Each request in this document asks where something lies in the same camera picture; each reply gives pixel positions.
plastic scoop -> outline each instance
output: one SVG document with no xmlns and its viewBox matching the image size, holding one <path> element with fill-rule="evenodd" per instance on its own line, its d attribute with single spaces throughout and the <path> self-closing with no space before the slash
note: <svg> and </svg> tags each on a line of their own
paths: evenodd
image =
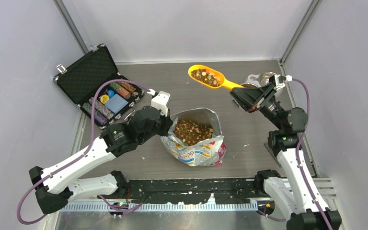
<svg viewBox="0 0 368 230">
<path fill-rule="evenodd" d="M 199 69 L 206 69 L 207 72 L 210 72 L 210 73 L 213 73 L 214 74 L 214 77 L 215 77 L 215 80 L 218 81 L 218 86 L 212 86 L 212 85 L 209 85 L 205 82 L 203 82 L 202 80 L 198 80 L 196 79 L 195 77 L 193 77 L 193 75 L 191 74 L 191 72 L 193 72 L 194 70 L 199 70 Z M 244 88 L 243 86 L 241 85 L 238 85 L 230 80 L 227 80 L 225 78 L 225 76 L 219 72 L 219 71 L 216 71 L 214 69 L 211 69 L 210 67 L 207 67 L 207 66 L 203 66 L 203 65 L 193 65 L 191 66 L 189 69 L 188 69 L 188 75 L 190 76 L 190 78 L 192 78 L 193 80 L 207 86 L 208 88 L 211 88 L 211 89 L 219 89 L 221 87 L 224 87 L 225 89 L 228 89 L 228 90 L 232 90 L 233 88 Z"/>
</svg>

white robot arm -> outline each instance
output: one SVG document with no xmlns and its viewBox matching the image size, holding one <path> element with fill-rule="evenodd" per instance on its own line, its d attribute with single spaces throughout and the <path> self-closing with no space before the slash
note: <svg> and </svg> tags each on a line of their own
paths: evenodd
<svg viewBox="0 0 368 230">
<path fill-rule="evenodd" d="M 259 110 L 278 128 L 269 132 L 268 145 L 283 167 L 291 191 L 272 170 L 259 171 L 255 185 L 273 198 L 286 217 L 287 229 L 338 229 L 342 222 L 339 212 L 329 209 L 304 162 L 299 134 L 305 132 L 308 115 L 301 108 L 285 110 L 276 101 L 275 93 L 287 81 L 292 77 L 273 75 L 258 89 L 233 88 L 230 92 L 245 111 Z"/>
<path fill-rule="evenodd" d="M 150 93 L 153 96 L 151 106 L 136 111 L 127 122 L 109 126 L 94 140 L 85 155 L 88 146 L 56 165 L 44 169 L 36 166 L 29 171 L 33 184 L 49 177 L 35 188 L 37 202 L 44 214 L 56 212 L 73 200 L 125 193 L 127 182 L 119 171 L 96 178 L 78 178 L 98 165 L 135 150 L 156 134 L 167 135 L 173 124 L 167 107 L 170 94 L 155 91 Z M 52 175 L 54 170 L 65 165 L 69 166 Z"/>
</svg>

stack of poker chips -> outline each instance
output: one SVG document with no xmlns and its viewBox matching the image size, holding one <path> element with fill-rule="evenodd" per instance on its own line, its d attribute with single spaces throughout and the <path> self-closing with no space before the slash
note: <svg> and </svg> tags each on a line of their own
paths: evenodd
<svg viewBox="0 0 368 230">
<path fill-rule="evenodd" d="M 125 99 L 129 99 L 130 98 L 130 93 L 123 88 L 121 85 L 119 85 L 118 83 L 111 83 L 110 86 L 116 90 L 121 96 L 123 96 Z"/>
<path fill-rule="evenodd" d="M 84 103 L 82 107 L 88 112 L 89 115 L 91 115 L 92 105 L 90 103 Z M 97 120 L 102 126 L 107 121 L 107 119 L 100 112 L 98 112 L 98 110 L 95 110 L 94 117 L 95 120 Z"/>
<path fill-rule="evenodd" d="M 94 98 L 90 98 L 90 103 L 92 104 Z M 95 108 L 104 116 L 106 116 L 108 119 L 112 119 L 112 117 L 114 116 L 114 113 L 112 113 L 111 110 L 109 110 L 108 108 L 105 107 L 105 105 L 103 105 L 101 102 L 96 101 L 95 103 Z"/>
<path fill-rule="evenodd" d="M 136 92 L 136 88 L 133 87 L 131 84 L 126 82 L 120 82 L 120 85 L 125 87 L 132 94 L 132 96 L 136 97 L 137 95 L 139 95 L 138 92 Z"/>
</svg>

pet food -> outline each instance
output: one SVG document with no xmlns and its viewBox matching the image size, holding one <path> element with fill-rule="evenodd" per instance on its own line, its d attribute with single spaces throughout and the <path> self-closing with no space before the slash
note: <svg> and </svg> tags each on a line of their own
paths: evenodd
<svg viewBox="0 0 368 230">
<path fill-rule="evenodd" d="M 218 87 L 220 85 L 220 78 L 207 69 L 196 69 L 191 72 L 191 76 L 193 76 L 194 79 L 202 81 L 203 83 L 213 87 Z"/>
<path fill-rule="evenodd" d="M 188 146 L 211 138 L 213 132 L 211 125 L 198 125 L 191 120 L 178 120 L 174 130 L 174 134 Z"/>
</svg>

cable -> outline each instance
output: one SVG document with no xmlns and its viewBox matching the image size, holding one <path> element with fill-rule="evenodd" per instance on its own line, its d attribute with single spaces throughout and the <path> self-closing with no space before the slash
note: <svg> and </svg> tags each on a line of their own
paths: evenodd
<svg viewBox="0 0 368 230">
<path fill-rule="evenodd" d="M 101 90 L 109 85 L 110 83 L 113 83 L 113 82 L 127 82 L 127 83 L 130 83 L 130 84 L 133 84 L 133 85 L 136 85 L 136 86 L 139 86 L 141 88 L 143 88 L 144 90 L 150 92 L 150 89 L 147 88 L 146 86 L 142 85 L 142 84 L 139 84 L 139 83 L 136 83 L 134 81 L 129 81 L 129 80 L 125 80 L 125 79 L 114 79 L 114 80 L 109 80 L 107 82 L 105 82 L 104 84 L 102 84 L 98 90 L 96 91 L 95 95 L 94 95 L 94 98 L 93 98 L 93 101 L 92 101 L 92 110 L 91 110 L 91 140 L 90 140 L 90 143 L 87 147 L 87 149 L 84 151 L 84 153 L 82 153 L 79 157 L 77 157 L 76 159 L 74 159 L 73 161 L 65 164 L 64 166 L 54 170 L 53 172 L 49 173 L 49 175 L 43 177 L 42 179 L 40 179 L 37 183 L 35 183 L 32 187 L 29 188 L 29 190 L 27 190 L 27 192 L 22 196 L 22 198 L 20 199 L 19 201 L 19 204 L 18 204 L 18 207 L 16 209 L 16 217 L 18 219 L 18 221 L 21 223 L 21 224 L 25 224 L 25 225 L 29 225 L 29 224 L 35 224 L 39 221 L 41 221 L 45 216 L 46 214 L 42 215 L 41 217 L 39 217 L 38 219 L 35 219 L 33 221 L 25 221 L 22 219 L 22 216 L 21 216 L 21 209 L 22 209 L 22 205 L 23 205 L 23 202 L 24 200 L 26 199 L 26 197 L 36 188 L 38 187 L 41 183 L 43 183 L 45 180 L 47 180 L 48 178 L 50 178 L 51 176 L 53 175 L 56 175 L 57 173 L 59 173 L 60 171 L 64 170 L 65 168 L 75 164 L 77 161 L 81 160 L 90 150 L 91 150 L 91 147 L 93 145 L 93 142 L 94 142 L 94 135 L 95 135 L 95 118 L 94 118 L 94 115 L 95 115 L 95 103 L 96 103 L 96 99 L 98 98 L 99 96 L 99 93 L 101 92 Z"/>
<path fill-rule="evenodd" d="M 123 215 L 129 215 L 132 212 L 134 212 L 135 210 L 139 209 L 143 203 L 140 203 L 136 206 L 134 206 L 133 208 L 127 209 L 127 210 L 123 210 L 123 209 L 117 209 L 115 206 L 111 205 L 102 195 L 98 195 L 111 209 L 117 211 L 117 212 L 122 212 Z"/>
<path fill-rule="evenodd" d="M 300 80 L 298 79 L 295 79 L 293 78 L 293 81 L 296 81 L 298 83 L 300 83 L 302 85 L 302 87 L 304 88 L 305 90 L 305 94 L 307 96 L 307 123 L 305 124 L 305 130 L 307 130 L 307 126 L 308 126 L 308 121 L 309 121 L 309 118 L 310 118 L 310 94 L 308 93 L 308 88 L 307 86 Z M 300 165 L 301 164 L 301 159 L 299 157 L 299 148 L 302 144 L 302 141 L 303 141 L 303 138 L 305 136 L 305 131 L 301 134 L 301 138 L 300 140 L 298 141 L 297 143 L 297 147 L 296 147 L 296 156 L 297 156 L 297 163 Z M 308 183 L 308 179 L 307 179 L 307 176 L 305 175 L 305 172 L 303 170 L 303 167 L 300 167 L 299 168 L 300 171 L 301 171 L 301 175 L 302 175 L 302 178 L 304 179 L 304 182 L 305 182 L 305 185 L 307 186 L 308 188 L 308 191 L 310 192 L 311 194 L 311 197 L 313 200 L 316 200 L 316 197 L 315 197 L 315 194 L 310 186 L 310 184 Z M 318 201 L 315 201 L 315 205 L 317 206 L 317 208 L 319 209 L 320 213 L 321 213 L 321 216 L 322 218 L 324 219 L 325 223 L 326 223 L 326 226 L 328 227 L 329 230 L 332 230 L 332 225 L 331 223 L 329 222 L 328 218 L 326 217 L 324 211 L 322 210 L 321 208 L 321 205 Z"/>
<path fill-rule="evenodd" d="M 280 218 L 272 217 L 272 216 L 270 216 L 270 215 L 266 214 L 267 204 L 265 205 L 265 207 L 264 207 L 264 208 L 265 208 L 265 209 L 263 210 L 263 212 L 262 212 L 262 211 L 260 211 L 260 210 L 257 210 L 257 212 L 258 212 L 259 214 L 263 215 L 263 216 L 266 216 L 266 218 L 269 218 L 269 219 L 275 220 L 275 221 L 277 221 L 277 222 L 285 222 L 285 221 L 286 221 L 286 219 L 280 219 Z"/>
<path fill-rule="evenodd" d="M 257 210 L 257 212 L 260 213 L 263 216 L 266 216 L 266 214 L 264 212 L 260 211 L 260 210 Z M 279 218 L 276 218 L 276 217 L 272 217 L 270 215 L 267 215 L 267 218 L 278 221 L 278 222 L 285 222 L 286 221 L 286 219 L 279 219 Z"/>
</svg>

